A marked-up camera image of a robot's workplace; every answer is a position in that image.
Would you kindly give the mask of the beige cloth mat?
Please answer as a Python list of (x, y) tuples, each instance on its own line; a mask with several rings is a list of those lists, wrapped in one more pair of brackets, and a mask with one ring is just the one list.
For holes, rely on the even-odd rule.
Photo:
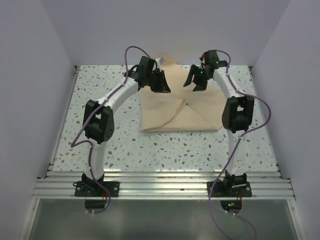
[(167, 56), (157, 58), (164, 71), (170, 93), (155, 93), (149, 87), (138, 91), (140, 130), (144, 133), (219, 131), (226, 98), (208, 86), (194, 91), (194, 84), (184, 86), (188, 70)]

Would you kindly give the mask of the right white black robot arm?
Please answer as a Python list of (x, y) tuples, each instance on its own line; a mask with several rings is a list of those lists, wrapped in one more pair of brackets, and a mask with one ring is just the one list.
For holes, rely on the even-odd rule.
[(217, 82), (226, 98), (222, 112), (222, 126), (227, 131), (229, 157), (216, 178), (208, 182), (210, 197), (252, 196), (245, 172), (245, 134), (253, 120), (255, 99), (240, 94), (239, 86), (229, 73), (230, 61), (221, 60), (218, 50), (208, 50), (200, 57), (200, 66), (191, 65), (184, 86), (195, 84), (194, 91), (204, 91), (208, 80)]

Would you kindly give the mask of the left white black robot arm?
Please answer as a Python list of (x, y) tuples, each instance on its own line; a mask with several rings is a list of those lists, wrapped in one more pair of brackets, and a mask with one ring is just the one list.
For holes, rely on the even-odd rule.
[(107, 141), (115, 131), (114, 114), (117, 109), (141, 88), (149, 87), (154, 93), (170, 93), (165, 73), (158, 67), (155, 59), (142, 56), (139, 64), (127, 70), (123, 80), (105, 96), (97, 101), (89, 100), (85, 105), (83, 130), (90, 142), (88, 170), (81, 182), (92, 196), (105, 191), (104, 156)]

